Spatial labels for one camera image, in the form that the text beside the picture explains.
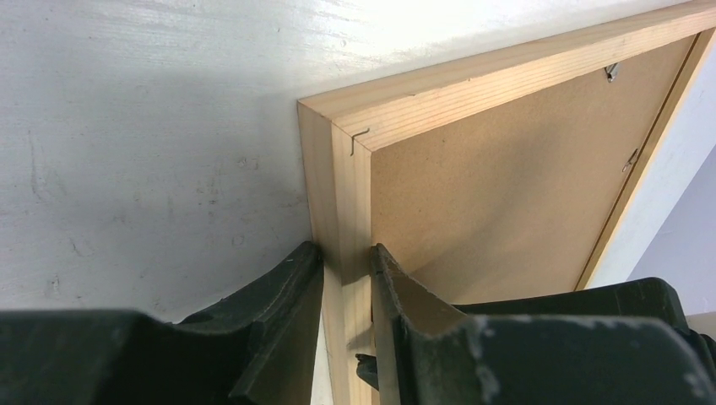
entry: wood grain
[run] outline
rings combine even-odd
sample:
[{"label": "wood grain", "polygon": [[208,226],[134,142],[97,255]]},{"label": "wood grain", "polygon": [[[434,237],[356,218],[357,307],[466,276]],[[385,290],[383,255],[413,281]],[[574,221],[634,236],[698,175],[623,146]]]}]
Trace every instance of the wood grain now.
[{"label": "wood grain", "polygon": [[355,354],[375,352],[367,271],[371,152],[315,111],[302,104],[298,111],[313,239],[326,263],[323,327],[334,402],[370,403]]},{"label": "wood grain", "polygon": [[615,201],[609,218],[602,229],[599,240],[594,246],[582,276],[579,278],[576,289],[586,289],[589,287],[594,272],[599,267],[603,253],[609,244],[612,243],[616,235],[616,230],[624,219],[624,213],[629,209],[634,197],[637,195],[637,191],[644,179],[644,173],[648,171],[649,166],[654,162],[654,156],[656,156],[657,151],[665,139],[665,134],[669,131],[671,124],[674,122],[676,112],[681,108],[681,104],[689,93],[694,78],[698,75],[704,59],[713,47],[713,33],[714,29],[703,31],[698,34],[694,41],[689,56],[684,61],[679,76],[674,82],[650,134],[641,147],[641,152],[619,197]]},{"label": "wood grain", "polygon": [[716,25],[699,0],[319,94],[302,102],[376,151]]}]

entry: scuff mark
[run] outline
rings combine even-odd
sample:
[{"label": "scuff mark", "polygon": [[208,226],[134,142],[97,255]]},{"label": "scuff mark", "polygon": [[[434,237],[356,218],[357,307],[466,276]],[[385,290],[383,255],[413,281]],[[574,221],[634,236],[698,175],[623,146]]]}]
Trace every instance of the scuff mark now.
[{"label": "scuff mark", "polygon": [[68,237],[68,239],[70,245],[72,245],[72,250],[74,251],[74,254],[76,254],[78,257],[91,256],[92,253],[95,252],[92,247],[84,240],[76,241],[72,237]]},{"label": "scuff mark", "polygon": [[45,296],[47,298],[57,298],[60,295],[60,276],[55,274],[54,278],[47,280],[45,285]]},{"label": "scuff mark", "polygon": [[[49,184],[49,186],[52,186],[52,183],[54,183],[55,185],[57,185],[57,188],[59,188],[60,193],[66,197],[68,194],[67,187],[65,186],[65,182],[62,179],[62,177],[60,177],[60,174],[57,173],[57,170],[54,170],[51,167],[46,167],[44,171],[45,171],[45,186],[48,186],[48,184],[47,184],[48,181],[52,180],[52,182]],[[48,187],[46,191],[51,196],[55,197],[52,193],[51,188]]]},{"label": "scuff mark", "polygon": [[154,297],[152,299],[152,306],[157,310],[158,312],[166,312],[166,308],[161,304],[161,300],[159,297]]},{"label": "scuff mark", "polygon": [[35,140],[32,138],[32,132],[30,130],[27,131],[27,140],[30,143],[30,162],[32,164],[30,167],[30,188],[32,189],[32,193],[40,201],[44,202],[45,199],[42,198],[37,187],[37,157],[35,156]]},{"label": "scuff mark", "polygon": [[128,222],[127,213],[124,210],[121,210],[120,212],[118,212],[116,215],[114,215],[112,217],[112,221],[126,224]]},{"label": "scuff mark", "polygon": [[219,189],[216,187],[216,177],[212,177],[209,182],[209,194],[212,196],[219,195]]},{"label": "scuff mark", "polygon": [[214,234],[207,234],[206,235],[206,247],[213,249],[216,246],[216,238],[214,237]]},{"label": "scuff mark", "polygon": [[224,160],[221,160],[218,166],[214,166],[214,174],[217,176],[224,174]]},{"label": "scuff mark", "polygon": [[246,167],[247,169],[250,169],[250,170],[258,170],[259,159],[258,158],[247,159],[246,157],[241,157],[236,160],[236,165],[241,168]]},{"label": "scuff mark", "polygon": [[166,211],[167,216],[169,217],[169,223],[174,224],[174,199],[171,198],[171,196],[166,196]]},{"label": "scuff mark", "polygon": [[294,201],[291,202],[283,202],[279,204],[279,208],[293,208],[293,207],[302,207],[305,205],[305,198],[301,196],[296,196],[294,198]]},{"label": "scuff mark", "polygon": [[234,247],[241,246],[244,244],[244,235],[239,235],[238,237],[232,236],[231,237],[231,245]]},{"label": "scuff mark", "polygon": [[279,236],[276,234],[276,229],[274,229],[273,226],[269,226],[269,228],[271,229],[271,233],[274,234],[274,238],[276,238],[276,240],[278,240]]},{"label": "scuff mark", "polygon": [[134,90],[141,94],[142,98],[146,98],[147,95],[149,95],[149,87],[139,84],[137,86],[134,86]]}]

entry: pine wood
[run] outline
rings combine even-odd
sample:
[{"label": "pine wood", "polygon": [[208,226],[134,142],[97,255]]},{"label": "pine wood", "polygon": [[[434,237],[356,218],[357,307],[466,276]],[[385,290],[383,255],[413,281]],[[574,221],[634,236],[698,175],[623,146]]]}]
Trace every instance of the pine wood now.
[{"label": "pine wood", "polygon": [[355,376],[354,354],[373,352],[366,259],[374,153],[714,26],[716,3],[695,1],[301,100],[312,232],[327,263],[334,402],[372,397]]}]

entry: wall stain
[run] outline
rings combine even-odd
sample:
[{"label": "wall stain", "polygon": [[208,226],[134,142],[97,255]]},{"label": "wall stain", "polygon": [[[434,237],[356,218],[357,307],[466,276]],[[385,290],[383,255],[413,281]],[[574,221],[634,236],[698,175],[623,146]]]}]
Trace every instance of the wall stain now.
[{"label": "wall stain", "polygon": [[45,178],[54,179],[54,182],[57,183],[57,188],[60,189],[60,192],[63,194],[63,196],[67,196],[67,187],[65,186],[65,182],[62,177],[60,177],[60,175],[57,173],[57,170],[54,170],[53,168],[47,168]]},{"label": "wall stain", "polygon": [[241,246],[244,244],[244,235],[232,236],[231,245],[234,247]]},{"label": "wall stain", "polygon": [[283,202],[279,204],[279,208],[294,208],[303,206],[306,203],[306,199],[303,196],[296,196],[291,202]]},{"label": "wall stain", "polygon": [[137,205],[137,208],[141,208],[142,207],[142,192],[140,190],[135,191],[133,198],[134,198],[135,204]]},{"label": "wall stain", "polygon": [[154,297],[152,299],[152,306],[158,312],[166,312],[166,308],[161,304],[161,299],[159,297]]},{"label": "wall stain", "polygon": [[30,130],[27,131],[27,141],[30,143],[30,164],[32,165],[30,167],[30,188],[32,189],[32,193],[40,201],[44,202],[45,198],[40,195],[37,188],[37,157],[35,156],[35,140],[32,138],[32,132]]},{"label": "wall stain", "polygon": [[76,241],[72,237],[69,237],[68,239],[70,245],[72,245],[72,250],[74,251],[74,254],[78,257],[87,257],[95,253],[95,250],[92,249],[92,246],[90,246],[90,244],[86,240]]},{"label": "wall stain", "polygon": [[207,234],[206,235],[206,247],[208,248],[214,248],[216,246],[216,237],[214,234]]},{"label": "wall stain", "polygon": [[218,196],[221,188],[221,182],[220,180],[216,180],[216,176],[212,176],[211,180],[209,181],[209,194],[212,196]]},{"label": "wall stain", "polygon": [[130,221],[129,221],[129,218],[127,217],[127,213],[124,210],[121,210],[112,217],[112,222],[119,222],[121,224],[126,224]]},{"label": "wall stain", "polygon": [[60,276],[55,274],[55,277],[50,278],[45,283],[45,297],[47,298],[58,298],[61,295],[60,291]]},{"label": "wall stain", "polygon": [[252,170],[258,170],[259,167],[259,159],[258,158],[251,158],[247,159],[246,157],[240,157],[236,160],[236,165],[240,168],[247,168]]},{"label": "wall stain", "polygon": [[143,85],[143,84],[139,84],[139,85],[137,85],[137,86],[134,86],[134,90],[135,90],[137,93],[139,93],[139,94],[142,96],[143,99],[146,98],[147,95],[149,94],[149,87],[147,87],[147,86],[145,86],[145,85]]},{"label": "wall stain", "polygon": [[274,238],[276,238],[276,240],[279,240],[279,236],[276,234],[276,229],[274,229],[273,226],[269,226],[269,228],[271,229],[271,233],[274,234]]}]

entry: wooden picture frame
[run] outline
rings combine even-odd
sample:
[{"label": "wooden picture frame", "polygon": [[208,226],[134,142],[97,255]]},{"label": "wooden picture frame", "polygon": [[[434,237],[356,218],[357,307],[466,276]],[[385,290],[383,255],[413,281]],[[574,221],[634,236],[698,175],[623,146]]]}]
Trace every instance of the wooden picture frame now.
[{"label": "wooden picture frame", "polygon": [[576,286],[589,286],[654,152],[713,44],[716,3],[693,1],[300,100],[312,234],[326,262],[323,325],[334,402],[369,403],[372,154],[434,128],[696,35]]}]

